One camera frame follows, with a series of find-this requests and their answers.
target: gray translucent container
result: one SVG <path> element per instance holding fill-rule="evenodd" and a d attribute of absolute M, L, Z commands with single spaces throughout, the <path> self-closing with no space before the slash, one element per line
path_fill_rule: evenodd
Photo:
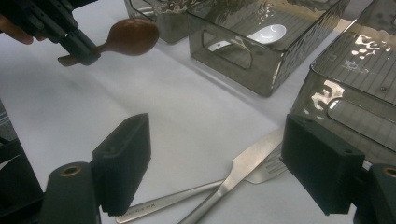
<path fill-rule="evenodd" d="M 338 24 L 348 0 L 208 0 L 187 11 L 192 58 L 270 96 Z M 270 45 L 247 36 L 282 24 Z M 220 41 L 231 45 L 211 51 Z"/>
<path fill-rule="evenodd" d="M 396 165 L 396 3 L 374 1 L 311 64 L 290 113 L 314 119 L 370 163 Z"/>
<path fill-rule="evenodd" d="M 188 34 L 187 8 L 203 0 L 124 0 L 131 18 L 154 21 L 160 39 L 174 44 Z"/>

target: silverware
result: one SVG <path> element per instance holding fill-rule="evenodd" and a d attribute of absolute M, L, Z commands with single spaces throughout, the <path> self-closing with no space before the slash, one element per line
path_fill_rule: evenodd
<path fill-rule="evenodd" d="M 284 128 L 273 131 L 233 159 L 233 168 L 218 190 L 207 197 L 206 200 L 204 200 L 188 216 L 183 218 L 179 224 L 192 224 L 198 222 L 212 206 L 214 206 L 224 195 L 230 192 L 230 190 L 249 175 L 271 153 L 271 151 L 281 143 L 283 132 Z M 271 173 L 267 174 L 267 178 L 274 177 Z"/>
<path fill-rule="evenodd" d="M 286 166 L 279 159 L 280 152 L 281 144 L 278 145 L 271 152 L 271 154 L 244 180 L 252 184 L 260 184 L 268 180 L 267 173 L 271 173 L 273 175 L 280 175 L 281 173 L 286 171 Z M 179 203 L 199 193 L 205 192 L 210 189 L 218 188 L 223 181 L 224 179 L 218 180 L 209 184 L 195 187 L 193 189 L 186 189 L 178 193 L 170 194 L 158 199 L 131 206 L 125 213 L 125 215 L 121 217 L 116 217 L 116 221 L 119 224 L 123 224 L 136 220 L 138 218 L 159 211 L 172 204 Z"/>

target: brown spoon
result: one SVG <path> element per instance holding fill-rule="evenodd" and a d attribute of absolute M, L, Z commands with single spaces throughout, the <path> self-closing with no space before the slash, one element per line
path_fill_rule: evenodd
<path fill-rule="evenodd" d="M 137 56 L 151 50 L 159 38 L 159 31 L 154 22 L 144 19 L 131 18 L 115 23 L 105 44 L 92 51 L 98 55 L 104 51 L 115 51 L 121 54 Z M 72 55 L 58 58 L 63 66 L 78 63 Z"/>

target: white tabletop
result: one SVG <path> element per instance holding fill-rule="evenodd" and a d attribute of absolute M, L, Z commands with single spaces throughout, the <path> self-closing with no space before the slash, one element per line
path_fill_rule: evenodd
<path fill-rule="evenodd" d="M 79 28 L 102 44 L 123 0 L 75 10 Z M 40 185 L 50 172 L 92 151 L 126 118 L 149 113 L 152 159 L 133 204 L 222 179 L 232 160 L 284 125 L 308 65 L 336 37 L 329 36 L 269 98 L 262 98 L 191 58 L 188 39 L 159 41 L 149 53 L 106 52 L 91 66 L 62 67 L 66 54 L 48 40 L 24 46 L 0 35 L 0 97 Z M 177 223 L 207 195 L 135 223 Z M 326 217 L 289 172 L 260 185 L 242 182 L 201 223 L 352 223 Z M 103 223 L 115 223 L 102 214 Z"/>

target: white spoon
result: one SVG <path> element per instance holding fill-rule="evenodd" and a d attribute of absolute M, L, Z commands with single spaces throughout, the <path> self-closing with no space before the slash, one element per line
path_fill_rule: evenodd
<path fill-rule="evenodd" d="M 286 33 L 286 27 L 280 24 L 266 26 L 252 35 L 248 35 L 247 38 L 255 40 L 261 44 L 272 44 L 281 39 Z M 230 42 L 220 41 L 212 44 L 207 48 L 210 51 L 221 49 L 225 46 L 231 45 Z"/>

